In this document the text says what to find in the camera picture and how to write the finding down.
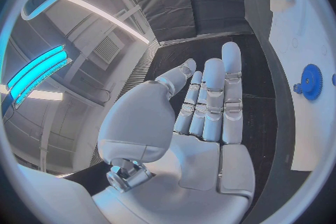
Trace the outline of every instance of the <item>ceiling light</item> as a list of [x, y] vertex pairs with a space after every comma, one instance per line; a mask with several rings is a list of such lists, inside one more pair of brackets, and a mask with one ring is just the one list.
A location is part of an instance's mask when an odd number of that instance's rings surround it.
[[142, 40], [143, 42], [145, 42], [146, 44], [149, 44], [149, 40], [146, 39], [144, 36], [142, 36], [141, 34], [139, 34], [138, 32], [134, 31], [132, 28], [130, 28], [129, 26], [127, 26], [125, 23], [119, 21], [118, 19], [116, 19], [115, 17], [107, 14], [106, 12], [104, 12], [103, 10], [100, 10], [99, 8], [83, 1], [83, 0], [67, 0], [70, 1], [72, 3], [75, 3], [81, 7], [86, 8], [87, 10], [90, 10], [98, 15], [100, 15], [101, 17], [109, 20], [110, 22], [113, 22], [114, 24], [118, 25], [119, 27], [121, 27], [122, 29], [124, 29], [125, 31], [128, 31], [130, 34], [134, 35], [135, 37], [137, 37], [138, 39]]
[[[8, 94], [8, 90], [6, 89], [6, 85], [0, 84], [0, 94]], [[61, 92], [53, 92], [53, 91], [32, 91], [28, 98], [33, 99], [42, 99], [42, 100], [54, 100], [54, 101], [62, 101], [63, 94]]]

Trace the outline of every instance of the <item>air vent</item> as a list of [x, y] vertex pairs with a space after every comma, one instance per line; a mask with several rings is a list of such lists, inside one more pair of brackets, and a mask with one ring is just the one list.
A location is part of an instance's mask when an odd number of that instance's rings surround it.
[[110, 64], [114, 57], [120, 52], [121, 48], [118, 47], [108, 36], [105, 37], [94, 52], [107, 64]]

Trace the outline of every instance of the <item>black mat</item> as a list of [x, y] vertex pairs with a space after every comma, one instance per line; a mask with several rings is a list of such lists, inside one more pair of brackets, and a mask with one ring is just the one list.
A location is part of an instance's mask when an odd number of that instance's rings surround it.
[[[256, 188], [251, 208], [261, 195], [272, 166], [276, 136], [277, 115], [273, 82], [263, 50], [255, 35], [234, 35], [188, 41], [160, 48], [148, 70], [145, 80], [154, 80], [164, 72], [193, 58], [197, 70], [204, 70], [204, 63], [211, 58], [221, 58], [225, 42], [234, 41], [241, 50], [243, 92], [243, 140], [248, 148], [256, 175]], [[171, 99], [177, 117], [190, 80]]]

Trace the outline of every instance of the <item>robotic arm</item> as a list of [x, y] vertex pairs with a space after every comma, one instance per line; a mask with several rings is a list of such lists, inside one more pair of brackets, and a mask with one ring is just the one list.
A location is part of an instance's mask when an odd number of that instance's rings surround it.
[[196, 62], [189, 59], [155, 81], [134, 87], [108, 112], [98, 150], [106, 163], [114, 165], [107, 176], [115, 189], [126, 192], [152, 177], [143, 163], [159, 160], [168, 150], [175, 124], [169, 100], [195, 70]]

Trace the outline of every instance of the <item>cable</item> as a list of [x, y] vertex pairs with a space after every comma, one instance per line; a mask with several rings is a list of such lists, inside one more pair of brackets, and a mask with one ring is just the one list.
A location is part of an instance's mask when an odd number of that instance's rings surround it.
[[89, 84], [89, 85], [90, 85], [91, 87], [93, 87], [93, 88], [96, 88], [96, 89], [101, 90], [101, 91], [106, 91], [106, 92], [108, 93], [108, 95], [109, 95], [109, 98], [108, 98], [108, 100], [105, 101], [105, 102], [110, 101], [110, 99], [111, 99], [111, 91], [106, 90], [106, 89], [104, 89], [104, 88], [99, 88], [99, 87], [93, 85], [92, 83], [90, 83], [89, 81], [85, 80], [83, 77], [81, 77], [81, 81], [83, 81], [83, 82]]
[[12, 109], [13, 109], [13, 114], [3, 122], [3, 125], [5, 125], [7, 123], [7, 121], [9, 121], [14, 116], [15, 108], [14, 108], [13, 104], [11, 106], [12, 106]]

